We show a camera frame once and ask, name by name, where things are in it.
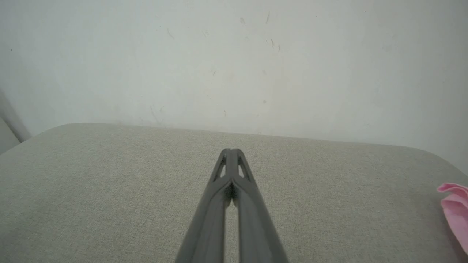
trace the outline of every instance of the pink cloth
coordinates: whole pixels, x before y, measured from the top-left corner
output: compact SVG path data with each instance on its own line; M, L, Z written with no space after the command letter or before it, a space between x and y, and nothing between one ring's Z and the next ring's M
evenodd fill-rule
M440 204L453 234L468 254L468 188L456 183L444 183L437 191L451 192Z

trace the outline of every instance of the pink fabric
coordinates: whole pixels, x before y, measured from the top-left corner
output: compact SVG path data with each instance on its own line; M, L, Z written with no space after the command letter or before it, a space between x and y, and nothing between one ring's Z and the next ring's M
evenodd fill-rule
M468 188L456 183L444 183L437 191L451 192L440 204L453 234L468 254Z

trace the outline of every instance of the beige fabric surface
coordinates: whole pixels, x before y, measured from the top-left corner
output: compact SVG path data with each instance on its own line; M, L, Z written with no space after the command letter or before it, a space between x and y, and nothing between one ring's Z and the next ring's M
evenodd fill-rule
M436 192L468 177L431 153L111 124L0 155L0 262L172 262L223 148L244 151L291 262L468 262Z

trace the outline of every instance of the wall stain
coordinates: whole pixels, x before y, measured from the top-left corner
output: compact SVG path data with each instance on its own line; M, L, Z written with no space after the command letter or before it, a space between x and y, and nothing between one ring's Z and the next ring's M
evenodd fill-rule
M154 111L153 111L153 107L152 107L152 106L149 106L149 108L151 109L151 115L153 115L154 120L155 120L156 123L159 125L159 120L158 120L158 117L156 117L156 114L155 114Z
M233 79L234 79L234 77L235 77L234 73L230 73L230 74L226 77L226 81L232 82Z
M392 44L383 44L383 45L382 45L382 49L383 49L385 52L391 52L392 49L393 49L393 46L392 46Z
M169 31L169 28L168 28L168 35L172 38L172 40L175 40L174 36L171 34L171 32Z

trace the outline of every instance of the white wall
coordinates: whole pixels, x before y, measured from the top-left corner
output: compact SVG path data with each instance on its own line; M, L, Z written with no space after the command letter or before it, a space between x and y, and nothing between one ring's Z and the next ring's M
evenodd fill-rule
M372 142L468 173L468 1L5 0L24 139L110 122Z

